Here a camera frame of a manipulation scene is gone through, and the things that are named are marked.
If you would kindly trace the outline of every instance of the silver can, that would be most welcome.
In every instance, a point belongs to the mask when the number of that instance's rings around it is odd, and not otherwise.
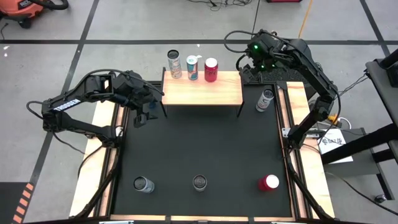
[[[196,175],[192,180],[192,184],[195,190],[202,192],[207,186],[207,179],[204,175]]]
[[[140,176],[134,180],[134,188],[139,192],[149,194],[155,190],[155,184],[146,177]]]
[[[261,93],[259,101],[257,102],[256,109],[260,112],[264,112],[271,103],[272,99],[274,99],[274,93],[270,90],[264,90]]]
[[[198,58],[196,56],[190,55],[187,57],[187,70],[190,80],[198,79]]]
[[[169,50],[169,52],[167,52],[167,60],[169,61],[169,67],[172,77],[181,78],[182,69],[180,62],[180,53],[177,50]]]

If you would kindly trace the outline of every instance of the orange and black tape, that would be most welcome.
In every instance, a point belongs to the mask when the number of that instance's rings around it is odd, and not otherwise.
[[[19,199],[18,206],[16,208],[12,223],[22,223],[24,221],[27,208],[29,206],[30,199],[32,198],[34,186],[31,183],[27,183],[22,196]]]

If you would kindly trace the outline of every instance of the can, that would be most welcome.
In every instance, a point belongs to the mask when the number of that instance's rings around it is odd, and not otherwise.
[[[155,190],[155,184],[146,177],[139,176],[134,180],[134,188],[139,192],[149,194]]]
[[[259,101],[257,102],[256,109],[260,112],[264,112],[271,103],[272,99],[274,99],[274,93],[271,90],[264,90],[261,93]]]
[[[196,175],[192,180],[192,184],[195,190],[202,192],[207,186],[207,179],[204,175]]]
[[[279,179],[277,176],[270,174],[258,181],[258,187],[262,191],[274,190],[279,186]]]
[[[217,79],[218,63],[214,58],[208,58],[205,62],[205,80],[214,82]]]
[[[198,58],[196,56],[190,55],[187,57],[187,70],[190,80],[198,79]]]
[[[180,62],[180,53],[177,50],[169,50],[169,52],[167,52],[167,60],[169,61],[169,67],[172,77],[181,78],[182,69]]]

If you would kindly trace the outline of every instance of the white can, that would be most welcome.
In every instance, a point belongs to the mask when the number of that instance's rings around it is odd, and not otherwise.
[[[182,69],[180,62],[180,53],[177,50],[167,52],[167,60],[169,61],[170,72],[173,78],[181,78]]]
[[[140,176],[134,180],[134,188],[139,192],[149,194],[155,190],[155,184],[146,177]]]
[[[272,99],[274,99],[274,93],[270,90],[264,90],[261,93],[259,101],[257,102],[256,109],[260,112],[264,112],[271,103]]]

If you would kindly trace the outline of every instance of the can lid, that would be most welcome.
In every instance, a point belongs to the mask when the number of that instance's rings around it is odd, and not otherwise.
[[[275,189],[279,186],[279,179],[277,176],[271,174],[267,176],[266,183],[268,187]]]
[[[197,58],[196,56],[194,56],[194,55],[189,55],[189,56],[187,57],[187,63],[188,63],[188,64],[194,65],[194,64],[196,64],[197,62],[198,62],[198,58]]]
[[[147,184],[147,181],[143,177],[137,177],[134,181],[134,188],[137,190],[142,190],[144,189],[145,185]]]
[[[203,188],[206,185],[206,178],[202,175],[198,175],[194,178],[193,184],[197,188]]]
[[[274,93],[270,90],[264,90],[264,96],[266,98],[273,98],[274,97]]]
[[[169,50],[169,52],[167,52],[167,57],[169,59],[176,59],[179,55],[180,53],[177,50]]]
[[[214,68],[217,66],[217,60],[215,58],[206,59],[206,66],[209,68]]]

